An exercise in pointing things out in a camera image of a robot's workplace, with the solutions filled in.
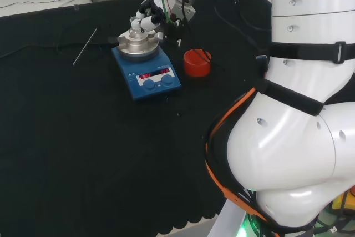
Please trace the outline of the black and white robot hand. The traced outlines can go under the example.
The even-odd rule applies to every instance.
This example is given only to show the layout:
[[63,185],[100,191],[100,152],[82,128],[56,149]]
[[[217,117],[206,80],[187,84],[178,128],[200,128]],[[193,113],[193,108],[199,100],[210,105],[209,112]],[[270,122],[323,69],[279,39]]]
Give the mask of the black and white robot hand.
[[163,40],[181,46],[185,32],[182,4],[177,0],[144,0],[137,13],[136,22],[142,32],[161,32]]

